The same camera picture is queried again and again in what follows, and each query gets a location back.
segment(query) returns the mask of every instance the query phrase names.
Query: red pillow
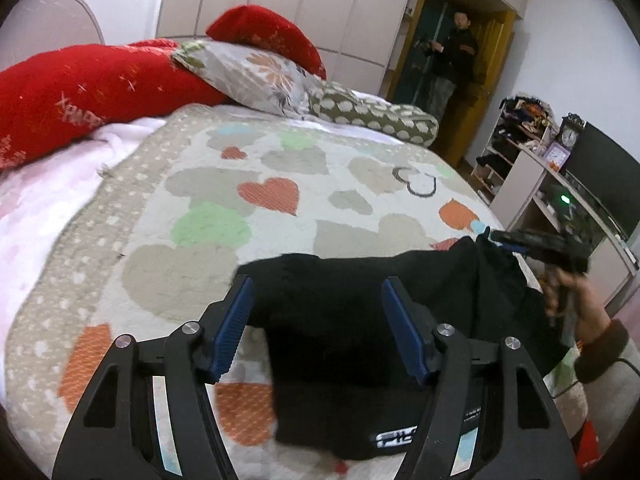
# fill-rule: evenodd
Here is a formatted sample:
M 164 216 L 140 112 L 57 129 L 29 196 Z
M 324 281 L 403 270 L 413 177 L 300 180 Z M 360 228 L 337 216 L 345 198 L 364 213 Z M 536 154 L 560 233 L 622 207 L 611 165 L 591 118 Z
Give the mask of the red pillow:
M 175 41 L 76 45 L 0 73 L 0 170 L 66 146 L 105 123 L 164 116 L 225 95 L 174 64 Z
M 293 23 L 265 7 L 243 5 L 229 9 L 209 25 L 207 36 L 270 50 L 326 79 L 326 70 L 313 43 Z

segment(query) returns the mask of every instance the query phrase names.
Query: green polka dot pillow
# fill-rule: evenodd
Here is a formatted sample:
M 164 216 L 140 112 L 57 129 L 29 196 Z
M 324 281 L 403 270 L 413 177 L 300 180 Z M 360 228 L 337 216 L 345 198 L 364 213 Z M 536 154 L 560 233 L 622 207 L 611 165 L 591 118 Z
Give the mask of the green polka dot pillow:
M 323 121 L 377 130 L 428 147 L 438 134 L 438 121 L 420 108 L 359 99 L 333 81 L 309 92 L 310 113 Z

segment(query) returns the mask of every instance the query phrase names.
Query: human hand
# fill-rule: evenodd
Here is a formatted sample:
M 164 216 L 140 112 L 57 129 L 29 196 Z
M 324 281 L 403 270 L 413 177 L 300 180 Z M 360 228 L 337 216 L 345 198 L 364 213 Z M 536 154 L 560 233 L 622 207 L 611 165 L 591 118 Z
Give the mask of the human hand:
M 561 269 L 550 272 L 547 277 L 548 281 L 543 287 L 546 297 L 546 314 L 550 317 L 558 316 L 559 285 L 574 290 L 577 294 L 578 310 L 575 335 L 585 344 L 596 341 L 609 327 L 611 319 L 604 310 L 604 303 L 598 297 L 593 284 L 585 276 L 569 274 Z

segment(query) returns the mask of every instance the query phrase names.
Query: pants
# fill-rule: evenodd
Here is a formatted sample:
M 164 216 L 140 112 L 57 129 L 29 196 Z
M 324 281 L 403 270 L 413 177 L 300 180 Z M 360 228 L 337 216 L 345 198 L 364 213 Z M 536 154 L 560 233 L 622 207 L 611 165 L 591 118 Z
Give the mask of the pants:
M 447 103 L 456 89 L 456 84 L 444 77 L 434 76 L 429 83 L 426 112 L 440 123 L 447 108 Z

